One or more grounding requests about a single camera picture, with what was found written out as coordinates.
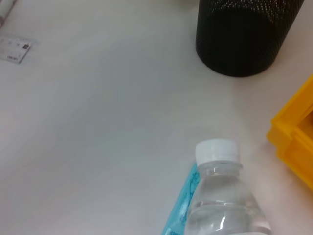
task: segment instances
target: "bottle neck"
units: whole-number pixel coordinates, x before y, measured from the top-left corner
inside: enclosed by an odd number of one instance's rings
[[[230,161],[214,161],[203,163],[198,166],[201,178],[214,175],[239,176],[239,171],[243,168],[240,163]]]

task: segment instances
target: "small white card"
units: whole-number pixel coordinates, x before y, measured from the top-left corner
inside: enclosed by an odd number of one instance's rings
[[[28,53],[32,42],[13,36],[0,35],[0,59],[19,64]]]

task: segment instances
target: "clear water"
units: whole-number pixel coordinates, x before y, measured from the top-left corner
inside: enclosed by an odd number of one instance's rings
[[[234,172],[202,173],[184,235],[271,235],[257,201]]]

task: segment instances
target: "blue label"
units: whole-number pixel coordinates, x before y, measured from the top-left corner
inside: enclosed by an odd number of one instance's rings
[[[162,235],[184,234],[188,208],[199,181],[200,175],[197,172],[197,165],[194,164],[166,222]]]

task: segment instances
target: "plastic bottle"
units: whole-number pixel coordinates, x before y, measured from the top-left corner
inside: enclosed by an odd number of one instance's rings
[[[235,142],[213,139],[196,147],[201,179],[191,200],[184,235],[271,235],[269,223],[239,179]]]

